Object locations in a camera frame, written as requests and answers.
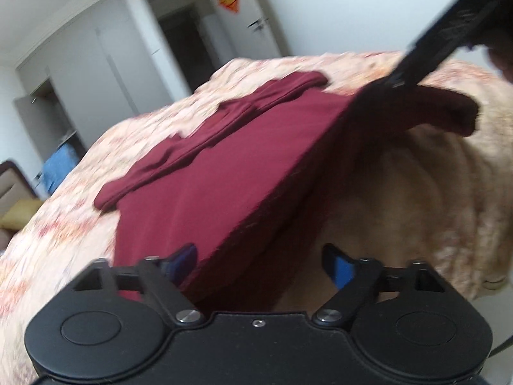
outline bed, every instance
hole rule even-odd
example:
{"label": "bed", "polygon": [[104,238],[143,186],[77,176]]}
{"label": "bed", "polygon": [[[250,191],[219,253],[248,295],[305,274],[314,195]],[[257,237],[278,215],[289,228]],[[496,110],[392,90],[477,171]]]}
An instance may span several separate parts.
{"label": "bed", "polygon": [[[192,96],[125,120],[108,130],[24,230],[12,239],[0,258],[0,343],[3,344],[0,383],[23,385],[35,379],[23,344],[27,323],[90,261],[112,260],[119,215],[117,212],[100,215],[93,208],[93,200],[104,183],[124,175],[163,138],[176,132],[190,134],[221,101],[246,95],[271,78],[297,70],[319,70],[330,79],[327,91],[354,93],[365,83],[388,73],[400,58],[400,53],[345,53],[263,61],[235,59]],[[468,143],[481,149],[490,166],[502,169],[504,175],[511,177],[507,159],[513,158],[510,85],[482,68],[459,61],[449,61],[425,83],[466,93],[490,111],[489,117],[480,119],[480,129]],[[479,244],[463,242],[456,247],[455,243],[449,254],[435,251],[440,261],[437,269],[469,298],[475,295],[475,286],[483,281],[480,262],[489,261],[489,255],[493,258],[497,255],[507,231],[508,195],[509,191],[502,193],[499,200],[483,206],[491,216],[486,214],[488,217],[477,228],[481,232],[497,233],[495,237],[499,240],[484,235]],[[510,249],[504,253],[510,257]]]}

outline headboard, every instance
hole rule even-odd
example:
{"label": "headboard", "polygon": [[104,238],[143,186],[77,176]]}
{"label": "headboard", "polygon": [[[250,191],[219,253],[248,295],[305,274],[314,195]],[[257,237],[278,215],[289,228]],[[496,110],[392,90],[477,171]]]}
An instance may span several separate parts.
{"label": "headboard", "polygon": [[0,217],[23,198],[37,198],[37,194],[12,160],[0,164]]}

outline pillow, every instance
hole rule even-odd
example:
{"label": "pillow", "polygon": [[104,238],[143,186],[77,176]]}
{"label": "pillow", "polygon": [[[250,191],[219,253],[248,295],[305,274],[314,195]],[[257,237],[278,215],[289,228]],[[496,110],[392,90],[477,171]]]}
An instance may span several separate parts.
{"label": "pillow", "polygon": [[0,228],[15,231],[21,230],[42,205],[43,201],[38,199],[18,200],[9,211],[0,218]]}
{"label": "pillow", "polygon": [[0,229],[0,253],[7,249],[9,242],[11,241],[12,234],[10,231],[5,229]]}

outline maroon shirt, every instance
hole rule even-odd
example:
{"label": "maroon shirt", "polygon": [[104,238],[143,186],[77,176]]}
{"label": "maroon shirt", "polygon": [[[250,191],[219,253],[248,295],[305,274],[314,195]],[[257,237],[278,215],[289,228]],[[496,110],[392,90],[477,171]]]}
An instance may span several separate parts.
{"label": "maroon shirt", "polygon": [[221,103],[194,134],[166,138],[107,183],[94,205],[121,212],[114,264],[194,243],[189,299],[204,311],[268,309],[342,185],[330,179],[350,171],[365,143],[420,123],[463,135],[474,129],[476,104],[461,94],[419,87],[355,114],[353,97],[323,92],[325,84],[319,72],[269,81]]}

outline cabinet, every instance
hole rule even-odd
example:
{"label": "cabinet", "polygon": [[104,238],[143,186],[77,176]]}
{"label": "cabinet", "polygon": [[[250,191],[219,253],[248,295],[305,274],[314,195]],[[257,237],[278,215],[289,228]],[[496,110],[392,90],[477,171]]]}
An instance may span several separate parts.
{"label": "cabinet", "polygon": [[124,0],[80,13],[18,72],[28,93],[51,80],[86,148],[112,125],[171,103]]}

